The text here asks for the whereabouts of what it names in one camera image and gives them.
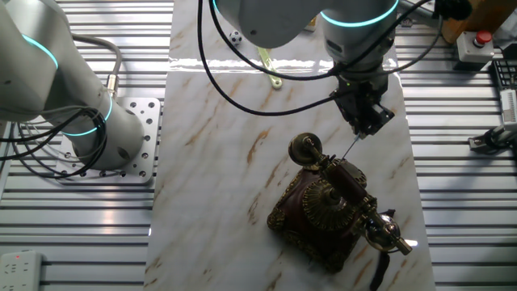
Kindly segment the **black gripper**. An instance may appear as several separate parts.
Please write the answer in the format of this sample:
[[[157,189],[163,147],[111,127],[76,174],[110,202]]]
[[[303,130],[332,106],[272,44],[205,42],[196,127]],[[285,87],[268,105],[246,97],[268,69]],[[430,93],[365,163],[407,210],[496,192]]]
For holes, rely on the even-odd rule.
[[[330,93],[343,118],[354,134],[362,138],[375,135],[395,114],[380,104],[388,90],[387,79],[350,81],[338,78],[337,88]]]

